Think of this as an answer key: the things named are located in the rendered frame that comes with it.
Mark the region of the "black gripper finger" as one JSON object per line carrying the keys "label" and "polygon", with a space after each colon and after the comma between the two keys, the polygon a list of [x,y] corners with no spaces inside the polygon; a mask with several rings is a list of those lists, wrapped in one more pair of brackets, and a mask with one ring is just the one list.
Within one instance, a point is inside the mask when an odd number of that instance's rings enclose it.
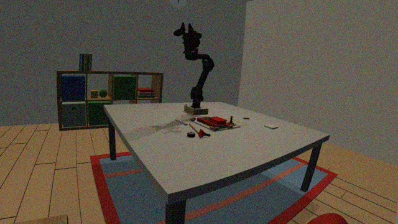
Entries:
{"label": "black gripper finger", "polygon": [[196,34],[196,33],[197,33],[197,32],[195,32],[195,31],[193,30],[191,24],[189,23],[189,24],[188,24],[188,35],[194,35],[194,34]]}
{"label": "black gripper finger", "polygon": [[184,22],[182,23],[182,25],[181,25],[181,28],[180,28],[180,30],[178,31],[178,33],[182,33],[182,32],[184,32],[186,29],[185,29],[185,25],[184,25]]}

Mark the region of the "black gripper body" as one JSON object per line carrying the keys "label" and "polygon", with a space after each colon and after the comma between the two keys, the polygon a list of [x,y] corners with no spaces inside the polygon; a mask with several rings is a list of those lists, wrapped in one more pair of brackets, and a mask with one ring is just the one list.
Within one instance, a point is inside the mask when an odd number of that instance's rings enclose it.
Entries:
{"label": "black gripper body", "polygon": [[185,31],[184,32],[182,32],[182,33],[178,33],[178,31],[179,31],[180,29],[178,29],[178,30],[176,30],[176,31],[174,31],[174,35],[175,36],[181,36],[181,35],[183,35],[183,44],[186,46],[186,45],[193,45],[193,40],[198,40],[198,39],[200,39],[201,37],[202,37],[202,34],[200,34],[200,33],[197,33],[197,34],[194,34],[194,35],[188,35],[188,33],[186,33]]}

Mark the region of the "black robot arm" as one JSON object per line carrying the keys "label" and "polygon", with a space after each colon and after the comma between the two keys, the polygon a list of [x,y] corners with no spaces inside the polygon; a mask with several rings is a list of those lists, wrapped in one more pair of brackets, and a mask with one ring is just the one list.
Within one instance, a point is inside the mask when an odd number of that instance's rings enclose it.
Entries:
{"label": "black robot arm", "polygon": [[[209,55],[205,54],[198,54],[198,49],[196,49],[200,45],[200,40],[198,39],[193,40],[193,45],[184,45],[185,51],[183,52],[185,54],[185,57],[187,60],[197,60],[197,59],[202,59],[203,63],[203,71],[201,73],[200,79],[195,87],[192,88],[190,96],[191,99],[193,99],[193,104],[192,108],[201,108],[200,107],[200,102],[203,101],[204,97],[202,95],[203,91],[203,85],[206,81],[206,78],[209,74],[209,72],[213,69],[214,63],[212,59],[209,57]],[[192,52],[194,51],[194,52]],[[207,60],[207,61],[206,61]]]}

